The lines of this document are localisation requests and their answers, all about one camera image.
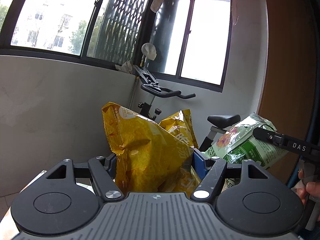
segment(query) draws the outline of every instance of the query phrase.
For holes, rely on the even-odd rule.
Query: window frame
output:
[[[89,48],[90,39],[92,36],[93,28],[95,22],[98,17],[99,10],[101,8],[103,0],[96,0],[94,2],[94,7],[92,11],[91,18],[88,23],[88,27],[84,36],[84,41],[82,44],[80,55],[73,55],[64,52],[52,51],[47,49],[37,49],[37,48],[30,48],[30,47],[22,47],[22,46],[14,46],[11,45],[12,36],[15,30],[15,26],[17,24],[19,15],[21,13],[22,7],[26,0],[12,0],[12,3],[8,9],[7,15],[4,19],[1,31],[0,31],[0,55],[10,55],[10,56],[23,56],[23,57],[38,57],[38,58],[46,58],[46,59],[54,59],[60,61],[67,61],[85,65],[92,65],[101,68],[107,68],[116,70],[115,62],[108,62],[106,60],[97,59],[93,57],[87,56],[87,51]],[[150,9],[151,3],[153,0],[148,0],[146,10],[144,12],[143,18],[141,20],[141,26],[144,28],[141,29],[139,35],[137,37],[136,46],[134,48],[133,59],[132,62],[134,65],[140,65],[142,60],[142,52],[141,46],[150,41],[151,32],[153,28],[153,23],[156,18],[156,13],[152,12]],[[188,34],[191,25],[191,18],[193,12],[195,0],[190,0],[189,11],[188,11],[188,18],[185,27],[185,33],[183,37],[183,43],[181,46],[180,57],[178,61],[176,75],[169,75],[164,73],[152,72],[152,74],[157,79],[168,80],[172,82],[182,83],[186,85],[191,85],[195,87],[201,87],[217,92],[222,92],[223,85],[225,82],[225,76],[227,72],[227,65],[228,65],[228,58],[229,58],[229,51],[230,51],[230,42],[231,42],[231,31],[232,31],[232,14],[231,14],[231,6],[232,0],[230,3],[230,22],[229,22],[229,33],[228,33],[228,41],[227,41],[227,50],[225,56],[225,64],[223,68],[222,78],[220,85],[203,82],[195,79],[189,79],[181,77],[182,71],[182,64],[184,54],[187,48],[187,41],[188,41]]]
[[[115,62],[108,62],[103,59],[97,59],[87,56],[87,51],[89,48],[89,42],[92,35],[92,31],[95,25],[95,22],[98,17],[99,10],[102,5],[103,0],[96,0],[94,2],[94,7],[92,11],[91,18],[89,20],[87,30],[84,36],[84,41],[82,43],[82,48],[80,55],[74,55],[70,53],[64,53],[64,52],[58,52],[58,51],[52,51],[48,49],[38,49],[38,48],[32,48],[32,47],[23,47],[23,46],[14,46],[11,45],[11,39],[15,30],[15,26],[17,24],[19,15],[22,11],[22,7],[24,5],[26,0],[12,0],[11,5],[9,6],[8,12],[6,17],[4,18],[4,22],[2,25],[2,28],[0,30],[0,55],[10,55],[10,56],[22,56],[22,57],[37,57],[37,58],[45,58],[45,59],[54,59],[54,60],[60,60],[60,61],[67,61],[67,62],[73,62],[73,63],[79,63],[79,64],[85,64],[85,65],[91,65],[111,70],[116,70],[115,65],[117,63]],[[145,21],[150,20],[150,15],[152,19],[152,14],[154,14],[154,17],[156,16],[155,13],[153,13],[150,9],[152,0],[148,0],[147,7],[145,10],[145,14],[142,18],[141,24]],[[137,38],[136,47],[134,49],[134,59],[133,61],[136,62],[135,56],[138,46],[142,46],[143,41],[148,40],[151,36],[151,29],[150,34],[146,32],[144,29],[141,29],[139,36]]]
[[[185,32],[182,40],[182,46],[181,46],[181,51],[180,51],[180,56],[178,60],[178,65],[177,65],[177,70],[175,75],[169,75],[165,73],[159,73],[159,72],[154,72],[150,71],[157,79],[162,79],[162,80],[167,80],[167,81],[172,81],[176,83],[181,83],[185,85],[190,85],[194,87],[200,87],[208,90],[213,90],[216,92],[222,92],[225,78],[226,78],[226,73],[227,73],[227,66],[228,66],[228,59],[229,59],[229,52],[230,52],[230,44],[231,44],[231,32],[232,32],[232,0],[230,0],[230,21],[229,21],[229,32],[228,32],[228,41],[227,41],[227,49],[226,49],[226,56],[225,56],[225,61],[224,61],[224,66],[223,66],[223,71],[222,71],[222,77],[221,77],[221,83],[220,85],[209,83],[209,82],[204,82],[196,79],[190,79],[190,78],[184,78],[181,76],[182,72],[182,67],[183,67],[183,60],[184,56],[186,53],[187,49],[187,43],[188,43],[188,36],[190,34],[190,26],[191,26],[191,20],[192,20],[192,13],[193,13],[193,7],[195,4],[195,0],[190,0],[190,5],[189,5],[189,11],[188,11],[188,17],[187,17],[187,22],[186,22],[186,27],[185,27]]]

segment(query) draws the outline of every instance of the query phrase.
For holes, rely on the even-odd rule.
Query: bike handlebar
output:
[[[182,95],[180,90],[177,91],[172,91],[169,88],[164,88],[164,87],[158,87],[161,91],[165,91],[167,93],[160,93],[156,90],[153,89],[152,85],[147,85],[147,84],[141,84],[141,89],[145,90],[146,92],[156,96],[156,97],[160,97],[160,98],[170,98],[170,97],[179,97],[182,99],[189,99],[189,98],[194,98],[196,96],[196,94],[190,94],[190,95]]]

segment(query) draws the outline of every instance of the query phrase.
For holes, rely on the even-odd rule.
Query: exercise bike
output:
[[[137,77],[140,78],[142,84],[141,89],[150,93],[153,95],[152,100],[150,103],[147,102],[140,102],[138,104],[138,107],[141,108],[140,114],[143,115],[146,118],[149,118],[153,121],[156,120],[156,117],[161,114],[161,110],[156,108],[155,109],[155,115],[151,116],[149,111],[152,106],[153,100],[155,97],[160,98],[170,98],[170,97],[179,97],[182,99],[190,99],[194,98],[196,94],[190,94],[190,95],[182,95],[180,90],[172,91],[169,88],[164,88],[159,86],[159,82],[156,80],[155,76],[150,73],[146,68],[141,68],[138,66],[135,66],[135,71]],[[226,130],[225,128],[232,126],[238,122],[240,122],[241,118],[239,114],[236,115],[211,115],[208,116],[207,120],[213,125],[210,128],[209,134],[204,138],[204,141],[202,142],[199,150],[201,152],[205,152],[212,144],[214,137],[217,135],[217,133],[225,134]]]

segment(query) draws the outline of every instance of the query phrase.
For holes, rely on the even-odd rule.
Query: plastic bag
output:
[[[190,109],[181,110],[163,119],[159,125],[175,136],[175,138],[198,149],[197,140],[192,128]]]
[[[251,114],[221,136],[216,143],[206,150],[205,155],[209,158],[218,156],[228,163],[242,163],[244,159],[251,159],[263,168],[268,169],[288,151],[254,138],[252,131],[256,127],[276,131],[272,122],[257,114]],[[238,183],[239,179],[226,180],[228,187]]]
[[[116,65],[116,70],[124,73],[132,74],[133,66],[130,61],[123,63],[121,66]]]
[[[142,45],[141,52],[143,55],[145,55],[148,59],[151,60],[155,60],[157,56],[156,47],[150,42],[147,42]]]
[[[166,181],[180,178],[181,169],[190,170],[193,148],[154,121],[111,102],[102,113],[110,148],[117,155],[115,183],[123,193],[168,191]]]
[[[196,136],[192,128],[190,109],[180,110],[166,119],[163,119],[159,123],[159,126],[190,147],[198,148]],[[189,170],[181,168],[176,178],[168,180],[167,183],[163,185],[162,191],[184,191],[187,196],[190,197],[191,193],[196,189],[200,182],[201,180],[192,166]]]

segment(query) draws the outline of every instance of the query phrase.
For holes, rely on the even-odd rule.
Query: metal security grille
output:
[[[123,64],[132,59],[148,0],[109,0],[94,57]]]

